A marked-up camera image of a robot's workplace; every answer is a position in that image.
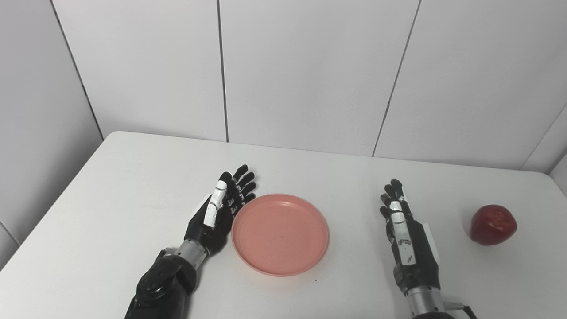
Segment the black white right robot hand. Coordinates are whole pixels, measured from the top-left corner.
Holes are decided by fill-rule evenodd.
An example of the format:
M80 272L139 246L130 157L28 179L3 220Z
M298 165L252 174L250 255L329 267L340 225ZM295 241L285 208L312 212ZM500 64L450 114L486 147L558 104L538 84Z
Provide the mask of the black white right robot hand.
M384 190L380 213L396 263L393 274L397 286L404 295L421 286L440 289L438 262L427 229L415 220L403 184L392 179Z

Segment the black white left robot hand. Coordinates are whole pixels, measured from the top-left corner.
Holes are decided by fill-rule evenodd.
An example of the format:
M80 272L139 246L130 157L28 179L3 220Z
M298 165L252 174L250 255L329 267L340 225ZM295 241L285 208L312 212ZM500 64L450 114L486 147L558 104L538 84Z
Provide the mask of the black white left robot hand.
M208 256L214 256L227 243L233 222L241 208L256 198L255 174L242 165L233 174L221 174L213 192L191 218L184 240L196 241Z

